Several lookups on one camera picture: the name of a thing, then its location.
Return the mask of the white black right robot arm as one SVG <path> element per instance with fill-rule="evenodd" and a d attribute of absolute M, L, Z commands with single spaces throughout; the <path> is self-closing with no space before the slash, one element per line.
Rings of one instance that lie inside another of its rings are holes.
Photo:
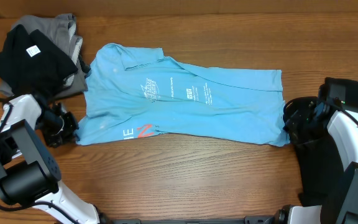
<path fill-rule="evenodd" d="M 339 98 L 296 98 L 283 120 L 303 191 L 272 223 L 358 223 L 358 110 Z"/>

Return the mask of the light blue printed t-shirt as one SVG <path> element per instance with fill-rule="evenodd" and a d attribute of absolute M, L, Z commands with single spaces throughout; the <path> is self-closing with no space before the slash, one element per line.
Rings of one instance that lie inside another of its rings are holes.
<path fill-rule="evenodd" d="M 280 70 L 199 67 L 161 48 L 107 44 L 86 79 L 78 144 L 188 134 L 284 146 Z"/>

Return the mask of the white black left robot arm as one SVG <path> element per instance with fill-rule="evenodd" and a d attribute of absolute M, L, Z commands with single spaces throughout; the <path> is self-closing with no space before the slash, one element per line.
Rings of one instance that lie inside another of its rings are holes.
<path fill-rule="evenodd" d="M 39 94 L 0 98 L 0 210 L 42 210 L 59 223 L 110 223 L 62 181 L 49 151 L 76 139 L 76 118 Z"/>

